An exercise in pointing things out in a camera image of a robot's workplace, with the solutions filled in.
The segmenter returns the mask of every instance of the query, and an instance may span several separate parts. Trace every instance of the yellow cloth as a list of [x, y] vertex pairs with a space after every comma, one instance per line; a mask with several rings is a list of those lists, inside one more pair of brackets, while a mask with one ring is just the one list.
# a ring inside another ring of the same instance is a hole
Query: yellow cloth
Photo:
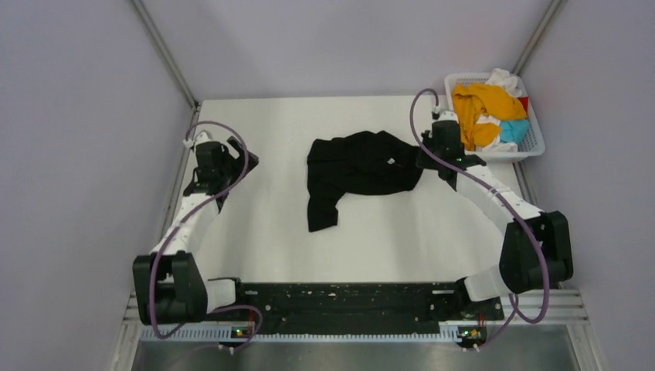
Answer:
[[460, 119], [462, 143], [465, 149], [475, 151], [475, 146], [485, 147], [501, 133], [495, 124], [476, 124], [481, 114], [498, 120], [517, 120], [528, 114], [521, 102], [502, 87], [472, 83], [469, 87], [459, 84], [453, 91], [453, 108]]

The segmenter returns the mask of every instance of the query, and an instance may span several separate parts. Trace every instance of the white plastic basket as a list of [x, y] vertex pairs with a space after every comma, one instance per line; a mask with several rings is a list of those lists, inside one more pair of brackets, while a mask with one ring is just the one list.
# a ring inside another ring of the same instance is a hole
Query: white plastic basket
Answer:
[[[449, 109], [453, 109], [453, 90], [455, 90], [457, 84], [461, 83], [467, 87], [472, 83], [484, 83], [489, 80], [489, 77], [491, 77], [491, 73], [451, 73], [446, 76], [445, 85]], [[523, 96], [529, 96], [520, 77], [518, 77], [518, 88], [523, 92]], [[544, 143], [544, 137], [541, 136], [537, 116], [535, 115], [535, 110], [532, 109], [532, 102], [530, 100], [528, 100], [528, 120], [530, 121], [530, 128], [523, 141], [518, 145], [517, 152], [467, 151], [467, 153], [475, 153], [483, 160], [489, 162], [519, 162], [527, 157], [542, 155], [546, 149], [546, 144]]]

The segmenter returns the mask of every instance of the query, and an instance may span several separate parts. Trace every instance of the purple cable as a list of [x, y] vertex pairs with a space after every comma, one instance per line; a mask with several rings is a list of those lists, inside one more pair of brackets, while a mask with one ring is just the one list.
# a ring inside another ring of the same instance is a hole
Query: purple cable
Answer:
[[[416, 142], [419, 143], [419, 147], [434, 161], [438, 162], [440, 165], [446, 166], [450, 170], [453, 170], [455, 172], [458, 172], [467, 178], [473, 180], [477, 184], [481, 185], [483, 188], [485, 188], [487, 191], [493, 192], [495, 189], [491, 185], [489, 185], [487, 182], [485, 182], [482, 179], [477, 178], [475, 175], [472, 175], [468, 172], [465, 172], [464, 170], [457, 168], [456, 166], [453, 166], [449, 164], [448, 162], [445, 162], [441, 158], [435, 156], [422, 142], [421, 139], [416, 133], [416, 127], [414, 126], [414, 107], [416, 106], [416, 102], [419, 100], [419, 98], [425, 94], [425, 93], [431, 93], [434, 95], [436, 99], [436, 104], [439, 103], [439, 95], [434, 89], [423, 89], [421, 90], [415, 97], [414, 100], [412, 100], [412, 106], [409, 109], [409, 126], [412, 129], [412, 134], [414, 135], [414, 139], [416, 139]], [[535, 324], [541, 322], [541, 320], [544, 319], [546, 316], [546, 311], [548, 310], [548, 300], [550, 299], [550, 287], [548, 286], [550, 283], [550, 277], [548, 276], [548, 265], [546, 265], [546, 258], [544, 257], [544, 254], [541, 252], [541, 246], [539, 245], [539, 242], [537, 241], [537, 238], [535, 237], [535, 234], [532, 233], [532, 230], [528, 226], [528, 224], [521, 218], [520, 215], [518, 215], [517, 211], [514, 210], [512, 205], [501, 195], [499, 192], [493, 192], [494, 196], [496, 196], [501, 203], [507, 208], [507, 210], [510, 212], [510, 214], [516, 219], [518, 224], [521, 226], [523, 231], [525, 232], [526, 235], [528, 235], [528, 239], [530, 240], [530, 243], [532, 244], [532, 247], [535, 249], [535, 253], [537, 253], [537, 259], [539, 260], [539, 266], [541, 267], [541, 279], [544, 282], [544, 298], [543, 302], [541, 303], [541, 310], [539, 311], [539, 315], [537, 315], [536, 318], [528, 318], [526, 315], [524, 315], [521, 310], [518, 308], [518, 296], [514, 294], [510, 294], [510, 303], [512, 305], [512, 308], [514, 309], [512, 313], [507, 317], [507, 320], [505, 320], [505, 323], [496, 331], [488, 340], [485, 344], [480, 346], [479, 348], [483, 348], [486, 344], [489, 344], [491, 341], [497, 338], [497, 336], [503, 332], [511, 320], [514, 318], [514, 315], [518, 315], [521, 317], [524, 321], [527, 323]]]
[[[202, 207], [204, 207], [208, 203], [210, 203], [210, 202], [212, 202], [212, 201], [226, 195], [237, 184], [239, 184], [239, 182], [241, 182], [243, 177], [246, 176], [246, 173], [247, 173], [247, 170], [248, 170], [249, 156], [248, 156], [248, 148], [246, 147], [246, 143], [243, 141], [243, 138], [241, 138], [241, 135], [239, 135], [239, 133], [237, 133], [234, 129], [232, 129], [231, 127], [229, 127], [229, 126], [227, 126], [225, 124], [221, 124], [221, 123], [215, 122], [215, 121], [200, 121], [200, 122], [198, 122], [196, 124], [193, 124], [186, 131], [185, 139], [188, 140], [188, 137], [192, 133], [193, 129], [195, 129], [197, 126], [203, 125], [203, 124], [211, 124], [211, 125], [220, 126], [221, 128], [224, 128], [227, 131], [229, 131], [230, 133], [234, 134], [234, 136], [239, 140], [239, 143], [241, 143], [241, 145], [243, 146], [243, 157], [244, 157], [244, 159], [243, 159], [243, 169], [241, 170], [241, 173], [236, 178], [234, 183], [232, 183], [231, 185], [228, 185], [221, 192], [218, 192], [214, 196], [212, 196], [212, 197], [206, 199], [205, 201], [203, 201], [202, 203], [198, 204], [191, 211], [189, 211], [184, 217], [182, 217], [182, 219], [180, 220], [180, 223], [186, 223], [186, 221], [188, 221], [193, 216], [193, 214], [197, 213], [200, 209], [202, 209]], [[175, 334], [175, 332], [177, 332], [184, 325], [184, 323], [181, 323], [181, 324], [175, 326], [175, 328], [173, 328], [170, 332], [168, 332], [166, 334], [162, 334], [161, 332], [159, 332], [159, 326], [157, 324], [157, 318], [156, 318], [156, 314], [155, 314], [155, 310], [154, 310], [154, 287], [157, 284], [157, 268], [159, 267], [159, 261], [161, 260], [161, 257], [164, 255], [164, 252], [166, 251], [166, 248], [168, 247], [168, 245], [171, 243], [171, 241], [173, 241], [173, 238], [175, 237], [175, 235], [178, 234], [179, 230], [180, 230], [180, 227], [176, 226], [171, 231], [171, 233], [166, 237], [166, 239], [164, 240], [164, 243], [161, 245], [161, 248], [157, 252], [157, 255], [154, 257], [154, 261], [152, 263], [152, 269], [151, 269], [151, 273], [150, 273], [150, 286], [149, 286], [149, 292], [148, 292], [148, 307], [149, 307], [148, 308], [148, 314], [150, 315], [150, 322], [151, 322], [151, 325], [152, 325], [152, 331], [154, 332], [155, 336], [157, 336], [158, 339], [170, 338], [173, 334]], [[216, 313], [223, 313], [225, 311], [235, 311], [235, 310], [240, 310], [240, 309], [247, 309], [247, 310], [250, 310], [250, 311], [254, 311], [255, 313], [257, 313], [259, 321], [257, 322], [257, 324], [255, 326], [253, 334], [242, 345], [239, 345], [238, 347], [234, 348], [235, 352], [237, 350], [243, 349], [243, 347], [248, 345], [250, 343], [250, 341], [252, 341], [252, 339], [255, 337], [255, 335], [257, 335], [257, 332], [260, 330], [260, 327], [261, 327], [262, 322], [263, 322], [262, 312], [259, 309], [253, 307], [252, 305], [231, 305], [231, 306], [228, 306], [228, 307], [216, 308], [216, 309], [214, 309], [213, 311], [210, 312], [212, 314], [216, 314]]]

